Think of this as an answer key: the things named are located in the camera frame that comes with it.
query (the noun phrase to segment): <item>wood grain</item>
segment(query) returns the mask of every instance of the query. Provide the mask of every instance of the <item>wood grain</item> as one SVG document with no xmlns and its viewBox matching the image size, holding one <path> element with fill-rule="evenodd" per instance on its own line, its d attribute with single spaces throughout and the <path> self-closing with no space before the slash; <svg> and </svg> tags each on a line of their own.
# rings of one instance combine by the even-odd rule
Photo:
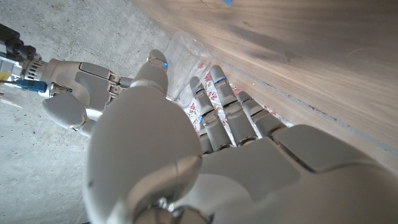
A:
<svg viewBox="0 0 398 224">
<path fill-rule="evenodd" d="M 398 149 L 393 1 L 132 1 L 168 35 L 193 34 L 215 57 Z"/>
</svg>

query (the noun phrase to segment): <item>gray concrete surface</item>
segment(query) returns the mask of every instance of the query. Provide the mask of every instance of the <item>gray concrete surface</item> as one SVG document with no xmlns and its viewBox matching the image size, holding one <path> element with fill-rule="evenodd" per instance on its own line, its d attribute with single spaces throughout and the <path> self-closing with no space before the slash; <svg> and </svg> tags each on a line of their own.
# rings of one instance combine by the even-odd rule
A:
<svg viewBox="0 0 398 224">
<path fill-rule="evenodd" d="M 164 51 L 170 42 L 130 1 L 0 0 L 0 9 L 0 22 L 44 60 L 97 63 L 128 77 L 150 49 Z M 51 122 L 36 93 L 16 93 L 25 107 L 0 103 L 0 223 L 87 222 L 81 181 L 88 139 Z"/>
</svg>

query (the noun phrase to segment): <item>cable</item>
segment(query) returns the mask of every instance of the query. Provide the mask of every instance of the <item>cable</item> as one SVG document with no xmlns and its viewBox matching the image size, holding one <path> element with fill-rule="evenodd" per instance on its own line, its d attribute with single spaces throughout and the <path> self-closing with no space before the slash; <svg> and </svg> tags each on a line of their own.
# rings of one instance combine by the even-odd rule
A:
<svg viewBox="0 0 398 224">
<path fill-rule="evenodd" d="M 35 80 L 5 81 L 5 80 L 0 80 L 0 83 L 15 84 L 24 90 L 36 91 L 36 92 L 40 92 L 40 93 L 45 93 L 45 91 L 47 90 L 47 84 L 46 84 L 46 82 L 43 82 L 43 81 L 35 81 Z"/>
<path fill-rule="evenodd" d="M 5 81 L 5 80 L 0 80 L 0 83 L 17 84 L 17 82 L 15 81 Z"/>
</svg>

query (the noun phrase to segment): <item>clear plastic bag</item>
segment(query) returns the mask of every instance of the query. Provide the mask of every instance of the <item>clear plastic bag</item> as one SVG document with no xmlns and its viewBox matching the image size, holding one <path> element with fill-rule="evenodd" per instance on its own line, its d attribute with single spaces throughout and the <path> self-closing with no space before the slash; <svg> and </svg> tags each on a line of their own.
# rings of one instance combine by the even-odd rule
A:
<svg viewBox="0 0 398 224">
<path fill-rule="evenodd" d="M 186 108 L 192 99 L 189 80 L 202 79 L 210 69 L 213 57 L 205 46 L 186 32 L 176 32 L 164 55 L 167 58 L 169 88 L 167 98 Z"/>
</svg>

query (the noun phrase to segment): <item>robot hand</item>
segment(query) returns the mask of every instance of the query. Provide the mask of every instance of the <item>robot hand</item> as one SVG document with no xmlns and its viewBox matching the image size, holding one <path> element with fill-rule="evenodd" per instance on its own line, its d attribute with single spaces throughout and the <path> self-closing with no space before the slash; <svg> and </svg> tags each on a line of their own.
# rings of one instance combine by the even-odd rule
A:
<svg viewBox="0 0 398 224">
<path fill-rule="evenodd" d="M 88 118 L 96 119 L 132 83 L 132 78 L 120 77 L 109 69 L 92 63 L 56 59 L 51 59 L 49 63 L 43 62 L 36 49 L 25 46 L 19 36 L 18 32 L 0 24 L 0 80 L 37 91 L 48 98 L 44 101 L 45 112 L 64 128 L 78 130 L 76 127 L 79 123 L 75 123 L 77 121 L 72 118 L 80 118 L 82 115 L 82 110 L 69 110 L 64 104 L 73 102 L 72 105 L 76 108 L 87 110 L 84 112 L 88 122 L 86 125 L 93 124 Z M 63 93 L 70 96 L 51 99 Z"/>
<path fill-rule="evenodd" d="M 218 66 L 211 74 L 237 147 L 193 78 L 198 139 L 165 99 L 164 56 L 150 58 L 94 127 L 83 186 L 92 223 L 397 222 L 395 175 L 323 131 L 285 127 L 245 92 L 236 98 Z"/>
</svg>

